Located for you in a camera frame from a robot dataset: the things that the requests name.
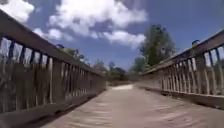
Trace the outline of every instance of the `blue sky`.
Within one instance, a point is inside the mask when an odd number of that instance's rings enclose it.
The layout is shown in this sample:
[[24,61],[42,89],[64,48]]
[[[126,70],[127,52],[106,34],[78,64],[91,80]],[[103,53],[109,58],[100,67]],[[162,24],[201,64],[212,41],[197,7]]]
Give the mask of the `blue sky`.
[[161,24],[179,51],[224,28],[223,0],[11,0],[1,9],[54,44],[78,48],[93,64],[128,69],[151,24]]

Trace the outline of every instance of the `white cloud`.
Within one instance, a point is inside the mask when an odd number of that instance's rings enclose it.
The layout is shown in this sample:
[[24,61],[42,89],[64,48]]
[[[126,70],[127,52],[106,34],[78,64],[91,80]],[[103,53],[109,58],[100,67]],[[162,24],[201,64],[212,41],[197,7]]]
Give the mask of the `white cloud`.
[[47,37],[54,40],[60,40],[62,38],[62,33],[60,30],[52,28],[48,31]]
[[74,40],[74,38],[69,34],[63,34],[63,38],[69,42]]
[[70,28],[82,36],[91,36],[93,32],[90,29],[96,23],[111,21],[114,26],[124,28],[146,20],[144,10],[128,9],[118,0],[61,0],[49,24]]
[[41,8],[41,7],[35,9],[35,12],[36,12],[36,13],[40,13],[41,11],[42,11],[42,8]]
[[143,34],[133,35],[125,31],[105,32],[104,37],[112,43],[115,42],[132,48],[138,47],[145,39]]
[[34,6],[24,0],[9,0],[6,5],[0,5],[0,9],[20,22],[26,22],[34,11]]
[[39,35],[40,37],[44,37],[45,33],[40,29],[40,28],[35,28],[33,30],[34,33],[36,33],[37,35]]
[[75,39],[69,35],[68,33],[62,33],[60,30],[51,28],[47,33],[43,32],[40,28],[35,28],[33,30],[34,33],[39,35],[42,38],[45,39],[53,39],[53,40],[61,40],[64,39],[66,41],[74,41]]

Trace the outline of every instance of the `wooden bridge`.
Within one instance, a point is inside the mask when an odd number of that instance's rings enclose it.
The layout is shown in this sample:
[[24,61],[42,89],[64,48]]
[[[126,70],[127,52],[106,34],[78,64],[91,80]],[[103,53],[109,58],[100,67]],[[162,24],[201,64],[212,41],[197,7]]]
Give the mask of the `wooden bridge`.
[[0,11],[0,127],[223,128],[223,45],[221,31],[106,89],[103,75]]

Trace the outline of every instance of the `green tree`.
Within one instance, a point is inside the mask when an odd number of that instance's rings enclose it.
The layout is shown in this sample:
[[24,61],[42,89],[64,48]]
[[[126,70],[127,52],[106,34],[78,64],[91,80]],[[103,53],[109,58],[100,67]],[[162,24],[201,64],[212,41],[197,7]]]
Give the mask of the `green tree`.
[[87,63],[88,59],[79,53],[79,49],[65,48],[62,44],[57,44],[56,47],[73,56],[74,58]]
[[126,71],[120,67],[113,68],[109,74],[110,81],[124,81],[126,80]]
[[101,60],[97,60],[93,65],[93,68],[106,75],[108,73],[107,68],[104,66],[104,62]]
[[143,72],[144,69],[145,69],[145,59],[143,57],[135,58],[135,61],[130,71],[139,74]]
[[114,66],[115,66],[115,63],[113,61],[109,62],[109,68],[110,68],[110,71],[113,70]]
[[158,64],[176,51],[168,32],[161,25],[152,25],[146,31],[145,37],[140,52],[145,58],[147,66]]

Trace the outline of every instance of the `wooden boardwalk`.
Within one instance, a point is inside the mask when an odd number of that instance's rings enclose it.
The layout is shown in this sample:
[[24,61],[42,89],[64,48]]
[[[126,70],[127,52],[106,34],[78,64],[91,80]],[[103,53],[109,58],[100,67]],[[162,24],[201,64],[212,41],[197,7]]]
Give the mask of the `wooden boardwalk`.
[[27,128],[223,128],[224,111],[125,86]]

